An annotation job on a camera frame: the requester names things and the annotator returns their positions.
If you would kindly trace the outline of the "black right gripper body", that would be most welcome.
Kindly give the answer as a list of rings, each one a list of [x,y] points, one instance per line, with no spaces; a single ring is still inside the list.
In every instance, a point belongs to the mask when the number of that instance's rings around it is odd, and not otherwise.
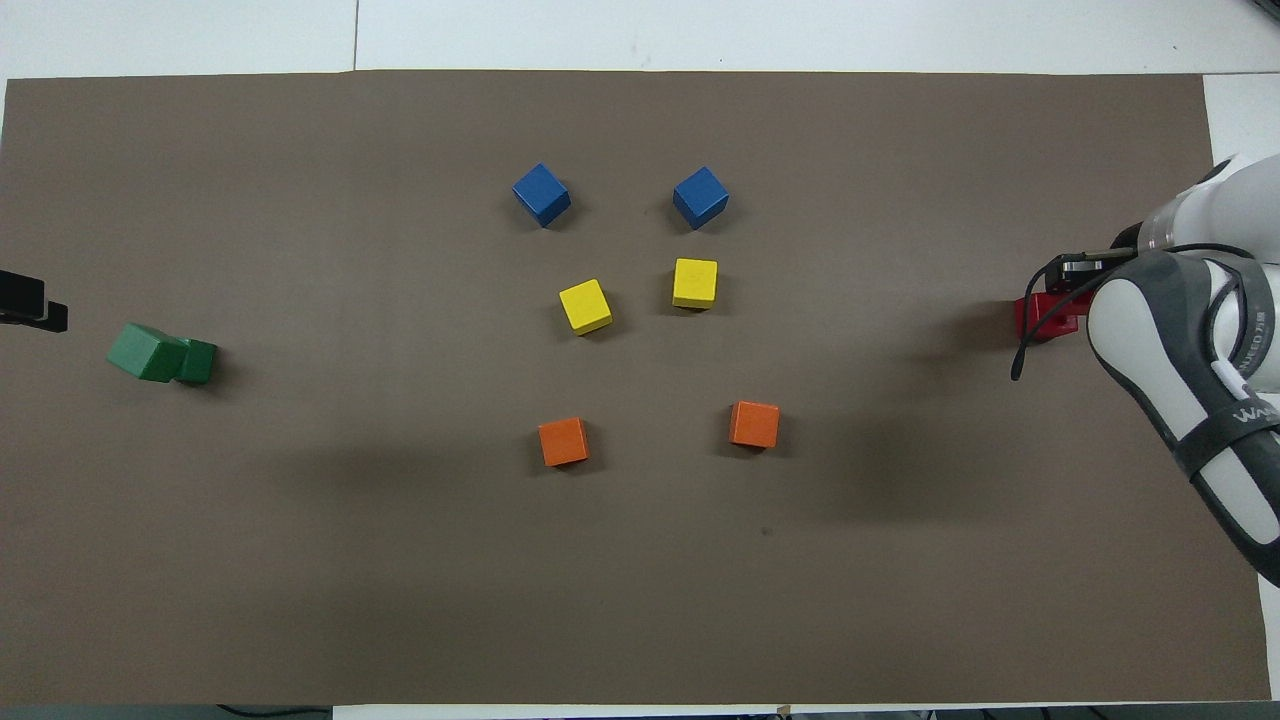
[[[1061,256],[1060,292],[1071,293],[1114,266],[1110,258]]]

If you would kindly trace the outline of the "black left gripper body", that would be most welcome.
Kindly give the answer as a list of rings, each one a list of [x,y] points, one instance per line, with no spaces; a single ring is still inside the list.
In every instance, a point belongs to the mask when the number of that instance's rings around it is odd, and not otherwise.
[[[0,323],[41,322],[47,315],[46,284],[38,278],[0,270]]]

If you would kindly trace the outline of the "orange wooden block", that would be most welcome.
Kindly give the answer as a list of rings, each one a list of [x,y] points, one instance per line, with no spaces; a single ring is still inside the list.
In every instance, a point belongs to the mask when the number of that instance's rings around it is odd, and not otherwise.
[[[538,427],[544,465],[559,468],[590,457],[586,427],[580,416],[570,416]]]
[[[780,421],[780,406],[740,400],[730,410],[730,443],[749,448],[773,448],[778,442]]]

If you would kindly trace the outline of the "yellow wooden block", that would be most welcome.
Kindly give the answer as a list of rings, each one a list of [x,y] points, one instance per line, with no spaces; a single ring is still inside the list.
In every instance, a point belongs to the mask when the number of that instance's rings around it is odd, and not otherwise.
[[[559,302],[571,331],[584,336],[613,322],[611,306],[596,278],[562,290]]]
[[[718,282],[718,261],[710,259],[677,258],[675,260],[672,305],[689,310],[707,310],[714,306]]]

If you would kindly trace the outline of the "brown table mat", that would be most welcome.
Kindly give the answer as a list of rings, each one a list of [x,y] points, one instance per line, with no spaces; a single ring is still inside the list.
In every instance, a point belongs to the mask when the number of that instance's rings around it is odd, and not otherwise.
[[[0,328],[0,706],[1270,696],[1088,341],[1009,379],[1028,275],[1211,167],[1197,76],[13,81],[3,133],[0,268],[70,322]],[[211,380],[109,364],[131,322]]]

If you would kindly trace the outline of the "green wooden block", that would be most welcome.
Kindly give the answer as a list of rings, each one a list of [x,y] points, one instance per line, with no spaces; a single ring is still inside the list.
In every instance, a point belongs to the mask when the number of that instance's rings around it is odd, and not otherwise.
[[[188,386],[205,386],[211,380],[218,346],[201,340],[178,337],[186,355],[175,379]]]
[[[106,360],[136,379],[168,383],[179,377],[188,350],[175,336],[131,322],[113,341]]]

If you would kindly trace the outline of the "blue wooden block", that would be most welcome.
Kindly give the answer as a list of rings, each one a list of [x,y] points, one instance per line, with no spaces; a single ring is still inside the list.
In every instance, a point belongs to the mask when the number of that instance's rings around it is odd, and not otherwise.
[[[676,211],[691,231],[716,219],[730,202],[730,191],[709,167],[700,167],[672,191]]]
[[[525,211],[547,228],[572,204],[567,186],[544,164],[538,163],[512,184],[513,196]]]

